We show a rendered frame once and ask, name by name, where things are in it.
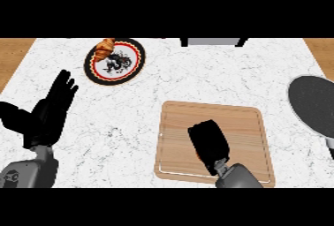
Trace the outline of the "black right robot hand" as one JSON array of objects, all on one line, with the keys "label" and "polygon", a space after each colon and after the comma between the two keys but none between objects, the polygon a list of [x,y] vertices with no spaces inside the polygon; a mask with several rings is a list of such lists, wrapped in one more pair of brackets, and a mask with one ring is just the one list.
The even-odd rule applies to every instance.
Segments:
[{"label": "black right robot hand", "polygon": [[228,146],[223,132],[212,120],[206,120],[187,128],[187,135],[195,152],[211,176],[217,174],[215,162],[228,160]]}]

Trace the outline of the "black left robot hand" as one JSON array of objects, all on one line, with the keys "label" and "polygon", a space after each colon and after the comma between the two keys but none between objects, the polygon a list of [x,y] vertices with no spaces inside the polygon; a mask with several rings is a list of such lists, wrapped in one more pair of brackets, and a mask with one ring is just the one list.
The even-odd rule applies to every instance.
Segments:
[{"label": "black left robot hand", "polygon": [[50,147],[57,142],[76,90],[70,73],[61,70],[48,94],[30,112],[8,102],[0,102],[0,121],[5,129],[23,135],[25,149],[38,145]]}]

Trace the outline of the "wooden cutting board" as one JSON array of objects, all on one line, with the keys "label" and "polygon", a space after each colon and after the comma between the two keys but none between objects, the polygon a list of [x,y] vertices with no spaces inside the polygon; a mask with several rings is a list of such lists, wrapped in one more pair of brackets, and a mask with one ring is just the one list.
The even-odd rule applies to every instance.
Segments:
[{"label": "wooden cutting board", "polygon": [[158,178],[212,184],[187,135],[187,128],[212,119],[228,146],[227,166],[240,163],[265,188],[274,187],[261,113],[252,107],[172,102],[161,105],[153,172]]}]

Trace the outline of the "dark grey frying pan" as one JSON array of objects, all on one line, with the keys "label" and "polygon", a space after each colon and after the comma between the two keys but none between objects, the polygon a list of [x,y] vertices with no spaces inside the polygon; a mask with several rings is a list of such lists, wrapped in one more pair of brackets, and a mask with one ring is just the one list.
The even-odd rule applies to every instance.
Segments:
[{"label": "dark grey frying pan", "polygon": [[334,159],[334,82],[325,78],[302,75],[291,81],[286,95],[298,119],[325,138]]}]

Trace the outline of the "black rimmed decorated plate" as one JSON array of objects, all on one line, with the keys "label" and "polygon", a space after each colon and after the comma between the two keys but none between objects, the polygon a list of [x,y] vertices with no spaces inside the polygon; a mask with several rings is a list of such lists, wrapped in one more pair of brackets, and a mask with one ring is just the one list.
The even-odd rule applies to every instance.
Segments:
[{"label": "black rimmed decorated plate", "polygon": [[106,59],[94,61],[94,45],[82,62],[85,77],[103,86],[128,82],[138,75],[146,60],[144,49],[137,41],[129,38],[113,39],[115,47]]}]

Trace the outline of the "golden brown croissant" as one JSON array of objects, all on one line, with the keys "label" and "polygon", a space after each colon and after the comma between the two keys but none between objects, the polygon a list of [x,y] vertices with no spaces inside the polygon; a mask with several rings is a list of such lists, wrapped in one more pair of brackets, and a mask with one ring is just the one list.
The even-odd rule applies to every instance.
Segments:
[{"label": "golden brown croissant", "polygon": [[115,39],[104,38],[94,47],[94,61],[98,62],[110,55],[115,47]]}]

